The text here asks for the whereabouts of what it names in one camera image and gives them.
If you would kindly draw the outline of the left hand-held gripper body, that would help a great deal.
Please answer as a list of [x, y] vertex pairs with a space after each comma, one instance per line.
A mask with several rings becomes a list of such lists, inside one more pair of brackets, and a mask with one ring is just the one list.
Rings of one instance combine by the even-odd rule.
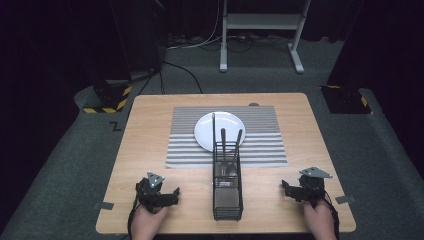
[[153, 172], [148, 172], [139, 183], [136, 184], [136, 199], [134, 206], [144, 206], [150, 213], [156, 213], [160, 208], [168, 206], [170, 199], [168, 195], [162, 195], [164, 178]]

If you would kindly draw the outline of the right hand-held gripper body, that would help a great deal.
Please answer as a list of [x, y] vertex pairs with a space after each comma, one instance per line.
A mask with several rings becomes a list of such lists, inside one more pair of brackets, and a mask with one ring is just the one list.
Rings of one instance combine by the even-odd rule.
[[332, 175], [319, 169], [318, 167], [309, 167], [300, 170], [299, 187], [293, 186], [288, 190], [298, 190], [303, 193], [303, 200], [311, 204], [316, 204], [318, 200], [324, 199], [326, 195], [324, 179], [332, 178]]

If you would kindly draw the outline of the black wire cutlery caddy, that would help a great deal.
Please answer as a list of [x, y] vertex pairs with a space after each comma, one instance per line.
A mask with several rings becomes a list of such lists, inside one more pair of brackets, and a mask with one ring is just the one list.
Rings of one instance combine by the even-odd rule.
[[213, 149], [213, 215], [216, 221], [239, 221], [243, 213], [239, 148], [218, 142]]

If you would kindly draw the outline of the person's left hand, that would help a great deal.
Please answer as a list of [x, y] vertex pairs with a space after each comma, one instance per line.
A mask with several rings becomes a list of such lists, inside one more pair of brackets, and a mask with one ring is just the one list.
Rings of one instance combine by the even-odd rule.
[[138, 207], [131, 223], [131, 239], [153, 240], [168, 212], [169, 207], [163, 207], [157, 213], [150, 213], [144, 206]]

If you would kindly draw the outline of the person's right hand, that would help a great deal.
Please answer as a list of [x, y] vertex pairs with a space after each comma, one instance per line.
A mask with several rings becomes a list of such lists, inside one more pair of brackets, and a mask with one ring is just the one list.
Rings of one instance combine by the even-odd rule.
[[332, 212], [325, 201], [319, 200], [315, 207], [304, 201], [303, 212], [306, 226], [315, 240], [337, 240]]

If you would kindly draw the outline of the grey striped placemat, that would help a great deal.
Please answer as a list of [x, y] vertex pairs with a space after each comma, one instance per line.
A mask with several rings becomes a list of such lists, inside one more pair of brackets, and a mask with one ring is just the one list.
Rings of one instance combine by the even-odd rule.
[[202, 116], [216, 111], [232, 113], [245, 125], [245, 139], [239, 147], [242, 166], [283, 167], [288, 164], [276, 111], [272, 106], [176, 107], [168, 141], [167, 167], [211, 166], [212, 151], [197, 143], [194, 127]]

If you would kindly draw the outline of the white round plate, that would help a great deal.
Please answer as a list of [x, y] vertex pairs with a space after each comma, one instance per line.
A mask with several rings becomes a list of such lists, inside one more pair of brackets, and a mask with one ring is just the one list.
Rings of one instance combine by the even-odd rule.
[[216, 111], [202, 116], [194, 127], [194, 136], [197, 143], [204, 149], [212, 151], [212, 113], [215, 113], [216, 141], [221, 141], [221, 128], [226, 129], [226, 143], [236, 142], [238, 131], [243, 130], [240, 143], [245, 139], [246, 128], [236, 115], [228, 112]]

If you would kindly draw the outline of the metal spoon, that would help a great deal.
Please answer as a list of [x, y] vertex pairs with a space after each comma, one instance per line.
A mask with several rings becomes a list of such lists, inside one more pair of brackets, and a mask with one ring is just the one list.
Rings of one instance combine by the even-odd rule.
[[236, 162], [237, 162], [237, 157], [238, 157], [238, 154], [239, 154], [239, 146], [240, 146], [240, 140], [241, 140], [241, 137], [242, 137], [242, 133], [243, 133], [243, 130], [240, 129], [238, 131], [238, 135], [237, 135], [236, 145], [235, 145], [235, 149], [234, 149], [234, 156], [233, 156], [233, 159], [232, 159], [232, 161], [229, 164], [229, 167], [227, 169], [227, 173], [228, 173], [229, 176], [236, 176], [237, 175]]

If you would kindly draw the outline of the black yellow striped base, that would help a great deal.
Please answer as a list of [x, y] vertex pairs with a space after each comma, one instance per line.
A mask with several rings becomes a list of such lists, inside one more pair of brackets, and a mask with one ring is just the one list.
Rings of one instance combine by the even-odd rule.
[[82, 105], [85, 113], [116, 113], [123, 110], [132, 86], [127, 80], [105, 80], [94, 84]]
[[368, 101], [355, 90], [341, 86], [321, 86], [321, 93], [329, 111], [333, 114], [371, 114]]

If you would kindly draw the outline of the dark upright panel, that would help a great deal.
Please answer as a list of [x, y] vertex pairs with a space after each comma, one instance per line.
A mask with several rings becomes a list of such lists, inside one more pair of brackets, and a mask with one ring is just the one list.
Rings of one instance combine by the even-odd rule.
[[129, 74], [155, 74], [162, 67], [157, 11], [153, 0], [109, 0]]

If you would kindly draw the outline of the white metal stand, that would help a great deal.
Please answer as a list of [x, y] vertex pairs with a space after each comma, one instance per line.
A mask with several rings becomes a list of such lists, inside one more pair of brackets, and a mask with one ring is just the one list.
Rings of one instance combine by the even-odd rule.
[[250, 14], [229, 13], [228, 0], [223, 0], [222, 37], [220, 48], [219, 70], [228, 70], [227, 31], [228, 30], [294, 30], [294, 39], [287, 44], [294, 68], [298, 74], [305, 72], [297, 48], [307, 19], [312, 0], [304, 0], [302, 12], [299, 14]]

